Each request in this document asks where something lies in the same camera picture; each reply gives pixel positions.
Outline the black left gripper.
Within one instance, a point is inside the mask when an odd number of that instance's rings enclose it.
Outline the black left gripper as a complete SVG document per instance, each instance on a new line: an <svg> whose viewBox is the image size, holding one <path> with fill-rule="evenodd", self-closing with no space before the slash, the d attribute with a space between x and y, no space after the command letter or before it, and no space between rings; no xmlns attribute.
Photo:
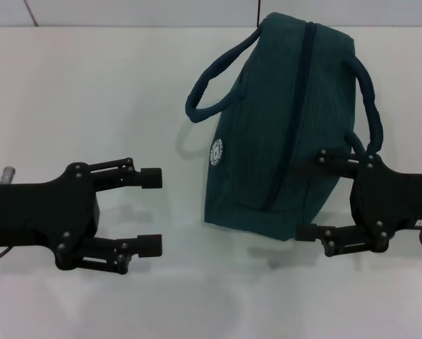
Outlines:
<svg viewBox="0 0 422 339"><path fill-rule="evenodd" d="M97 230L96 192L85 163L73 163L58 178L38 184L0 184L0 247L43 246L61 270L83 257L83 240Z"/></svg>

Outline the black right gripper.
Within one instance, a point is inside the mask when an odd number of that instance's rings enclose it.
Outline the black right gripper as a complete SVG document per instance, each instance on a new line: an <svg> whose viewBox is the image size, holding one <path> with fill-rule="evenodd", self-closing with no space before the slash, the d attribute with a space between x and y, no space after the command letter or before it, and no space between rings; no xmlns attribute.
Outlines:
<svg viewBox="0 0 422 339"><path fill-rule="evenodd" d="M318 164L325 174L355 177L351 210L354 221L361 225L302 226L296 229L296 241L320 241L327 257L383 253L400 230L418 230L422 243L422 174L395 172L380 156L360 151L322 149Z"/></svg>

